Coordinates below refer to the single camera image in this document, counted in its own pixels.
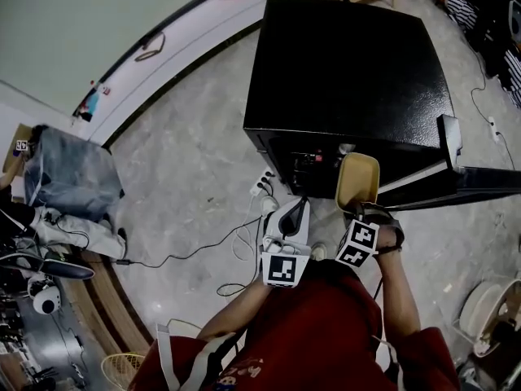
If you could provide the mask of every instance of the black cable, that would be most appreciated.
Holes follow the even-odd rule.
[[[258,221],[259,222],[257,223],[257,232],[255,234],[255,271],[253,272],[252,280],[248,283],[248,285],[250,285],[253,281],[255,281],[255,278],[257,277],[257,271],[259,270],[258,239],[259,239],[259,231],[261,229],[261,218],[260,217],[258,218]],[[224,287],[240,287],[240,289],[238,289],[237,291],[234,291],[234,292],[230,292],[230,293],[223,293],[220,290],[221,290],[221,288],[224,288]],[[243,285],[241,283],[224,283],[216,290],[216,294],[220,297],[231,297],[231,296],[245,290],[246,287],[247,287],[247,285]]]
[[[53,314],[51,314],[50,316],[52,318],[52,321],[55,322],[55,326],[58,329],[59,335],[61,336],[61,338],[63,340],[63,346],[65,346],[65,350],[67,350],[69,364],[72,364],[72,356],[71,356],[71,353],[68,351],[67,342],[65,341],[65,338],[63,337],[62,329],[59,328],[59,325],[56,322],[55,316]]]
[[[191,257],[193,257],[197,252],[199,251],[202,251],[203,249],[207,249],[207,248],[213,248],[215,246],[219,246],[220,244],[222,244],[226,239],[228,239],[228,237],[234,233],[237,229],[240,229],[241,227],[246,227],[246,226],[249,226],[251,225],[252,223],[255,223],[255,222],[260,222],[261,221],[261,217],[258,217],[256,218],[255,220],[251,220],[250,222],[248,223],[244,223],[243,225],[241,226],[237,226],[237,227],[234,227],[229,233],[228,235],[226,235],[224,238],[221,239],[220,242],[216,243],[216,244],[207,244],[207,245],[204,245],[204,246],[201,246],[200,248],[197,248],[194,252],[192,252],[191,254],[189,255],[186,255],[185,257],[179,257],[177,255],[168,255],[159,265],[148,265],[144,262],[139,262],[139,261],[127,261],[126,264],[128,265],[134,265],[134,264],[139,264],[139,265],[142,265],[142,266],[145,266],[146,268],[153,268],[153,269],[157,269],[157,268],[160,268],[161,266],[163,266],[165,264],[165,262],[170,259],[170,258],[173,258],[173,259],[180,259],[180,260],[186,260],[186,259],[189,259]]]
[[[479,70],[481,71],[481,77],[483,78],[483,88],[481,87],[475,87],[471,90],[471,99],[472,103],[474,104],[475,109],[478,111],[479,115],[483,118],[484,121],[487,122],[487,125],[492,125],[490,121],[484,116],[484,114],[479,110],[478,105],[474,101],[474,91],[484,91],[487,88],[487,80],[485,79],[485,74],[483,72],[483,68],[481,67],[481,61],[479,60],[478,54],[472,49],[472,46],[469,45],[469,43],[466,41],[467,46],[471,49],[472,53],[474,54],[475,58],[478,61]],[[508,152],[508,156],[510,157],[510,162],[512,163],[512,169],[515,171],[515,165],[514,160],[512,159],[512,155],[510,154],[510,150],[508,148],[508,143],[506,142],[505,136],[501,132],[496,132],[496,135],[501,136],[503,138],[503,142],[505,143],[506,151]]]
[[[376,292],[373,295],[373,300],[376,300],[376,297],[378,296],[380,292],[380,288],[382,287],[383,278],[380,278],[380,282],[378,283],[378,287],[376,288]]]
[[[77,334],[74,332],[74,330],[72,329],[72,327],[69,327],[69,328],[65,328],[62,324],[62,318],[65,317],[63,316],[63,309],[59,309],[58,310],[58,323],[59,323],[59,326],[58,326],[58,323],[56,322],[55,320],[55,316],[53,314],[50,315],[52,317],[52,319],[54,320],[55,322],[55,325],[56,327],[58,328],[59,330],[59,334],[62,336],[62,340],[63,340],[63,344],[65,345],[65,349],[67,350],[67,353],[68,353],[68,356],[69,356],[69,359],[71,362],[72,361],[72,356],[71,354],[69,353],[68,351],[68,348],[67,348],[67,345],[66,345],[66,342],[65,342],[65,339],[63,338],[63,334],[62,334],[62,330],[64,330],[66,333],[70,333],[72,334],[75,338],[77,337]],[[83,360],[83,353],[85,352],[85,348],[83,348],[83,346],[81,346],[81,352],[80,352],[80,359],[81,359],[81,362],[83,363],[83,368],[85,369],[85,372],[89,372],[89,368],[87,367],[87,364],[85,363],[85,361]]]
[[[270,194],[270,196],[273,197],[273,196],[274,196],[274,192],[275,192],[275,190],[274,190],[274,186],[272,186],[272,185],[271,185],[271,182],[269,182],[269,181],[268,181],[266,184],[268,184],[268,185],[269,185],[269,188],[271,188],[271,194]]]
[[[56,220],[56,227],[58,227],[64,233],[69,233],[70,235],[81,235],[81,236],[83,236],[85,239],[87,239],[87,245],[84,248],[81,248],[81,249],[87,249],[89,247],[89,244],[90,244],[90,237],[89,237],[89,235],[87,235],[84,231],[66,231],[65,229],[62,229],[59,226],[59,224],[58,224],[60,218],[61,218],[61,216]]]
[[[266,194],[267,194],[268,196],[271,196],[271,193],[268,191],[268,189],[267,189],[265,186],[262,186],[261,188],[262,188],[264,191],[266,191]]]
[[[488,121],[488,119],[484,116],[484,114],[481,112],[481,110],[479,110],[479,107],[478,105],[475,103],[474,101],[474,92],[476,90],[478,91],[485,91],[485,89],[487,88],[487,80],[485,79],[485,74],[483,72],[483,68],[481,67],[481,61],[479,60],[479,56],[477,53],[474,52],[474,50],[472,49],[472,47],[470,45],[468,45],[468,47],[471,49],[472,53],[475,55],[475,58],[478,60],[478,65],[479,65],[479,70],[481,71],[481,77],[483,78],[483,88],[481,87],[475,87],[471,90],[471,99],[472,99],[472,103],[474,104],[474,107],[475,109],[478,111],[479,115],[481,117],[483,117],[483,120],[487,122],[487,125],[490,125],[490,121]]]
[[[506,143],[506,139],[505,139],[505,136],[503,136],[503,133],[501,132],[496,132],[496,134],[498,136],[501,136],[503,138],[503,142],[505,142],[505,148],[506,148],[506,151],[508,152],[508,156],[510,158],[510,162],[512,163],[512,169],[515,171],[515,165],[514,165],[514,160],[512,159],[512,155],[510,154],[510,150],[508,148],[508,144]]]

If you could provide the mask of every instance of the cardboard box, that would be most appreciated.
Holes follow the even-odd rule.
[[[23,140],[29,141],[31,139],[31,135],[33,134],[33,128],[26,125],[18,125],[18,129],[16,129],[15,134],[13,135],[13,139],[11,140],[11,145],[9,146],[9,151],[7,151],[6,159],[3,161],[2,172],[5,173],[15,162],[16,156],[13,155],[13,151],[16,149],[16,142]],[[18,176],[21,177],[24,174],[23,168],[20,168],[18,171]]]

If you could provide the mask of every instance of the striped cloth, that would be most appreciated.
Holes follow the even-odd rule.
[[[449,9],[449,17],[463,29],[464,32],[472,30],[478,19],[477,9],[467,0],[445,0]]]
[[[468,32],[475,27],[478,19],[479,10],[466,0],[445,0],[445,5],[449,11],[449,17],[456,22],[463,32]],[[486,33],[485,37],[492,41],[492,37]],[[509,95],[512,104],[521,108],[521,61],[517,51],[505,51],[505,68],[510,74],[508,78],[501,79],[503,90]]]

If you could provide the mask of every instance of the wire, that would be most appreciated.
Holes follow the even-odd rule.
[[[269,181],[267,181],[266,184],[268,184],[268,185],[269,185],[269,188],[271,188],[271,194],[270,194],[270,196],[273,197],[273,196],[274,196],[274,192],[275,192],[275,191],[274,191],[274,186],[272,186],[272,185],[271,185],[271,182],[269,182]]]
[[[376,288],[376,292],[373,295],[373,300],[376,300],[376,297],[378,296],[380,292],[380,288],[382,287],[383,278],[380,278],[380,282],[378,283],[378,287]]]
[[[140,261],[129,261],[129,265],[141,265],[141,266],[145,266],[146,268],[153,268],[153,269],[157,269],[157,268],[160,268],[161,266],[163,266],[165,264],[165,262],[170,259],[170,258],[173,258],[173,259],[179,259],[179,260],[186,260],[186,259],[190,259],[191,257],[193,257],[197,252],[199,251],[202,251],[203,249],[208,249],[208,248],[213,248],[215,246],[219,246],[220,244],[222,244],[226,239],[228,239],[230,237],[230,235],[232,235],[232,233],[234,233],[234,231],[236,231],[237,229],[240,229],[241,227],[246,227],[246,226],[250,226],[252,223],[255,223],[255,222],[259,222],[261,220],[261,217],[258,217],[254,220],[251,220],[250,222],[248,223],[245,223],[245,224],[242,224],[240,226],[237,226],[237,227],[234,227],[230,232],[228,232],[228,235],[226,235],[224,238],[222,238],[218,243],[216,244],[207,244],[207,245],[204,245],[204,246],[201,246],[200,248],[197,248],[194,252],[190,253],[189,255],[186,255],[185,257],[179,257],[178,255],[168,255],[159,265],[149,265],[149,264],[146,264],[144,262],[140,262]]]
[[[253,281],[255,281],[255,278],[257,277],[257,271],[259,270],[259,248],[258,248],[258,239],[259,239],[259,231],[261,229],[261,218],[259,217],[257,223],[257,231],[255,234],[255,270],[253,271],[252,280],[247,284],[243,285],[241,283],[224,283],[222,284],[217,290],[216,294],[220,297],[231,297],[241,291],[244,291],[248,285],[250,285]],[[239,287],[237,291],[234,292],[221,292],[221,288],[225,287]]]
[[[478,90],[478,91],[484,91],[486,88],[487,88],[487,80],[485,79],[485,74],[483,72],[483,67],[481,66],[481,61],[479,60],[479,56],[478,54],[472,49],[472,46],[467,42],[465,41],[467,46],[471,49],[472,53],[474,54],[475,58],[477,59],[478,61],[478,65],[479,65],[479,70],[481,71],[481,77],[483,78],[483,88],[482,87],[475,87],[471,90],[471,99],[472,99],[472,103],[474,104],[474,107],[475,109],[478,111],[479,115],[483,118],[484,121],[487,122],[487,125],[492,125],[490,123],[490,121],[484,116],[484,114],[481,112],[481,110],[479,110],[479,107],[478,105],[475,103],[474,101],[474,91]],[[506,142],[506,139],[505,139],[505,136],[501,133],[501,132],[496,132],[496,135],[497,136],[501,136],[503,138],[503,142],[505,143],[505,148],[506,148],[506,151],[508,152],[508,156],[510,158],[510,162],[512,163],[512,169],[515,171],[515,165],[514,165],[514,160],[512,159],[512,155],[510,154],[510,149],[508,148],[508,143]]]
[[[477,59],[478,61],[478,65],[479,65],[479,70],[481,71],[481,77],[483,78],[483,88],[482,87],[475,87],[471,90],[471,99],[472,99],[472,103],[474,104],[474,107],[476,108],[476,110],[478,111],[479,115],[481,117],[483,117],[483,120],[487,122],[487,125],[490,125],[490,121],[488,121],[488,119],[484,116],[484,114],[481,112],[481,110],[479,110],[479,107],[478,105],[475,103],[475,100],[474,100],[474,92],[476,90],[478,91],[485,91],[485,89],[487,88],[487,80],[485,79],[485,74],[483,72],[483,67],[481,66],[481,61],[479,60],[479,56],[476,52],[474,52],[474,50],[472,49],[472,46],[470,46],[468,43],[467,43],[468,47],[471,49],[472,53],[474,54],[475,58]]]
[[[201,327],[199,327],[197,324],[193,324],[193,323],[190,323],[190,322],[187,322],[185,320],[181,320],[181,319],[170,319],[168,323],[166,323],[166,327],[170,326],[170,323],[171,322],[178,322],[178,323],[184,323],[184,324],[188,324],[189,326],[192,326],[192,327],[195,327],[199,330],[203,330]]]
[[[58,322],[56,322],[55,320],[55,316],[53,314],[50,315],[52,317],[52,319],[54,320],[55,322],[55,325],[56,327],[58,328],[59,330],[59,334],[62,336],[62,340],[63,340],[63,344],[65,345],[65,349],[67,350],[67,353],[68,353],[68,356],[69,356],[69,362],[72,362],[72,356],[71,354],[69,353],[68,351],[68,348],[67,348],[67,344],[65,342],[65,339],[63,338],[63,334],[62,334],[62,330],[64,330],[66,333],[70,333],[74,336],[74,338],[77,337],[77,334],[73,331],[72,327],[69,327],[69,328],[65,328],[62,324],[62,318],[64,318],[65,316],[63,315],[63,309],[59,309],[58,310]],[[83,368],[85,369],[85,372],[89,373],[89,368],[87,367],[87,364],[85,363],[85,360],[83,359],[83,353],[85,352],[85,348],[83,346],[81,346],[81,352],[80,352],[80,359],[81,359],[81,363],[83,363]]]
[[[505,142],[506,151],[508,152],[508,156],[510,158],[510,162],[512,163],[512,169],[515,171],[514,160],[512,159],[512,155],[510,154],[510,150],[508,148],[508,144],[506,143],[505,136],[503,136],[503,133],[501,133],[501,132],[496,132],[496,135],[501,136],[503,138],[503,142]]]
[[[254,199],[255,199],[255,196],[252,195],[250,197],[250,203],[248,204],[248,207],[247,207],[246,217],[241,222],[242,225],[244,223],[246,223],[246,220],[250,217],[250,212],[252,211],[252,206],[253,206],[253,200]],[[244,229],[247,232],[247,241],[240,235],[240,230],[241,229]],[[237,253],[235,252],[234,244],[235,244],[235,240],[239,239],[243,244],[245,244],[252,251],[252,256],[254,257],[255,256],[255,251],[253,250],[252,245],[251,245],[251,243],[252,243],[252,234],[250,233],[250,231],[249,231],[249,229],[247,227],[240,227],[239,229],[237,229],[234,232],[235,232],[235,235],[234,235],[234,238],[231,241],[231,252],[240,261],[248,261],[248,259],[243,259],[239,255],[237,255]]]
[[[264,191],[266,191],[266,194],[267,194],[268,196],[271,196],[271,194],[269,193],[269,191],[267,190],[267,188],[266,188],[265,186],[262,186],[261,188],[262,188]]]
[[[60,219],[62,216],[60,216],[60,217],[58,218],[58,220],[56,220],[56,227],[58,227],[58,228],[59,228],[62,232],[64,232],[64,233],[69,233],[70,235],[81,235],[81,236],[83,236],[84,238],[86,238],[86,239],[87,239],[87,245],[86,245],[85,247],[81,248],[81,249],[83,249],[83,250],[87,249],[87,248],[89,247],[89,244],[90,244],[90,237],[89,237],[89,235],[87,235],[84,231],[66,231],[65,229],[62,229],[62,228],[59,226],[59,224],[58,224],[58,223],[59,223],[59,219]]]

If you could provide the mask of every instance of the power cable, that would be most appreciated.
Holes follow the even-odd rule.
[[[376,297],[378,296],[380,292],[380,288],[382,287],[383,278],[380,278],[380,282],[378,283],[378,287],[376,288],[376,292],[373,295],[373,300],[376,300]]]
[[[471,90],[471,99],[472,99],[472,103],[474,104],[475,106],[475,109],[478,111],[479,115],[483,118],[484,121],[487,122],[487,125],[491,126],[492,124],[490,123],[490,121],[484,116],[484,114],[481,112],[481,110],[479,110],[479,107],[478,105],[475,103],[475,100],[474,100],[474,91],[484,91],[486,88],[487,88],[487,80],[485,78],[485,74],[483,72],[483,67],[481,66],[481,60],[479,59],[479,56],[478,54],[472,49],[472,46],[469,45],[469,43],[467,41],[466,42],[466,45],[471,49],[472,53],[474,54],[476,60],[478,61],[478,65],[479,65],[479,70],[481,71],[481,77],[483,78],[483,87],[475,87]],[[505,139],[505,136],[501,133],[501,132],[496,132],[496,135],[497,136],[501,136],[503,138],[503,142],[505,143],[505,148],[506,148],[506,151],[508,152],[508,156],[510,158],[510,162],[512,163],[512,169],[515,171],[515,164],[514,164],[514,160],[512,159],[512,155],[510,154],[510,149],[508,148],[508,143],[506,142],[506,139]]]
[[[262,188],[264,191],[266,191],[266,194],[267,194],[268,196],[271,196],[271,194],[269,193],[269,191],[266,189],[265,186],[262,186],[261,188]]]
[[[50,315],[50,317],[52,318],[52,321],[55,322],[55,326],[56,328],[58,329],[58,332],[59,332],[59,335],[60,337],[62,338],[62,341],[63,341],[63,346],[65,346],[65,350],[67,351],[67,356],[68,356],[68,362],[69,362],[69,365],[71,367],[74,367],[74,362],[72,361],[72,355],[71,353],[69,352],[68,350],[68,347],[67,347],[67,341],[65,340],[65,337],[63,337],[63,332],[62,332],[62,329],[61,329],[61,322],[60,324],[58,324],[58,322],[56,322],[56,319],[55,319],[55,316],[53,314]],[[69,328],[69,329],[64,329],[66,332],[72,332],[72,334],[74,335],[74,338],[77,339],[77,335],[74,333],[74,331]],[[85,352],[85,349],[83,349],[83,346],[81,346],[81,353],[80,353],[80,359],[81,359],[81,363],[83,363],[83,368],[85,369],[85,372],[89,372],[89,368],[87,368],[87,365],[83,359],[83,353]]]
[[[510,158],[510,162],[512,163],[512,169],[515,171],[514,160],[512,159],[512,155],[510,154],[510,150],[508,148],[508,144],[506,143],[505,136],[503,136],[503,133],[501,133],[501,132],[496,132],[496,135],[497,136],[501,136],[503,138],[503,142],[505,142],[506,151],[508,152],[508,156]]]
[[[237,294],[238,292],[241,292],[241,291],[245,290],[248,285],[250,285],[253,281],[255,281],[255,278],[257,277],[257,271],[259,269],[258,239],[259,239],[260,228],[261,228],[261,217],[259,217],[259,219],[258,219],[257,232],[255,234],[255,270],[253,271],[252,280],[247,285],[243,285],[241,283],[224,283],[216,290],[216,294],[218,296],[220,296],[220,297],[231,297],[231,296]],[[228,292],[221,292],[221,288],[226,288],[226,287],[239,287],[239,290],[234,291],[234,292],[230,292],[230,293],[228,293]]]
[[[245,224],[242,224],[240,226],[234,227],[230,232],[228,232],[228,235],[226,235],[224,238],[222,238],[216,244],[207,244],[207,245],[201,246],[200,248],[197,248],[194,252],[190,253],[189,255],[186,255],[185,257],[179,257],[178,255],[170,254],[159,265],[149,265],[149,264],[146,264],[145,262],[131,261],[131,260],[125,260],[125,259],[120,259],[120,260],[116,261],[116,264],[118,264],[118,265],[141,265],[141,266],[145,266],[146,268],[157,269],[157,268],[160,268],[161,266],[163,266],[166,263],[166,261],[168,259],[170,259],[170,258],[179,259],[179,260],[185,261],[186,259],[190,259],[191,257],[193,257],[197,252],[202,251],[203,249],[214,248],[216,246],[221,245],[237,229],[240,229],[241,227],[249,226],[252,223],[259,222],[260,220],[261,220],[261,217],[258,217],[258,218],[254,219],[254,220],[251,220],[248,223],[245,223]]]
[[[88,247],[89,247],[89,244],[90,244],[90,237],[89,235],[87,235],[84,231],[66,231],[65,229],[63,229],[62,227],[59,226],[59,219],[62,217],[60,216],[57,220],[56,220],[56,227],[58,227],[63,233],[68,233],[70,235],[81,235],[83,236],[84,238],[86,238],[87,240],[87,245],[85,245],[83,248],[81,248],[81,250],[86,250]]]
[[[188,324],[188,326],[192,326],[192,327],[195,327],[196,329],[199,329],[199,330],[203,330],[201,327],[199,327],[197,324],[193,324],[191,322],[187,322],[186,320],[181,320],[181,319],[170,319],[168,323],[166,323],[166,327],[170,326],[170,323],[171,322],[178,322],[178,323],[183,323],[183,324]]]
[[[244,220],[241,222],[241,224],[244,224],[246,223],[246,221],[248,220],[248,218],[250,217],[250,212],[252,211],[252,206],[253,206],[253,200],[255,199],[255,196],[251,196],[250,197],[250,203],[248,204],[248,207],[247,207],[247,212],[246,212],[246,216],[244,217]],[[247,241],[240,235],[240,230],[241,229],[244,229],[247,233]],[[235,235],[234,235],[234,238],[232,239],[231,241],[231,252],[234,254],[234,256],[239,259],[240,261],[248,261],[248,259],[243,259],[241,258],[236,252],[235,252],[235,248],[234,248],[234,245],[235,245],[235,240],[239,239],[244,245],[246,245],[250,251],[252,251],[252,256],[254,257],[255,256],[255,251],[253,250],[252,248],[252,234],[250,233],[250,230],[247,228],[247,227],[244,227],[244,228],[239,228],[238,230],[235,231]]]

